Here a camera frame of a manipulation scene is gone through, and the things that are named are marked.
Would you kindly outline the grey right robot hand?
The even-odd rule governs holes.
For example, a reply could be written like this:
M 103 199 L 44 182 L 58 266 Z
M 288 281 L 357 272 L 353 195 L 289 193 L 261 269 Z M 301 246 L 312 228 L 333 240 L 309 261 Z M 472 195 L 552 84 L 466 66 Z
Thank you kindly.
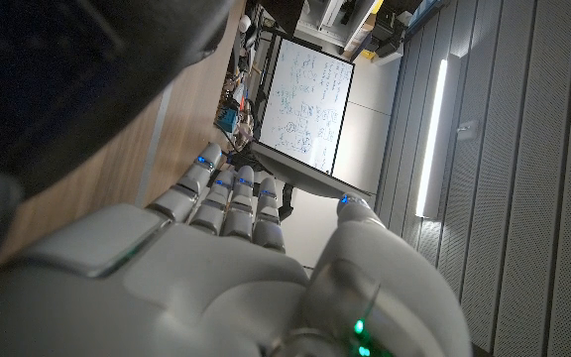
M 0 356 L 469 356 L 438 271 L 351 187 L 314 268 L 289 257 L 271 178 L 208 145 L 144 208 L 84 216 L 0 268 Z

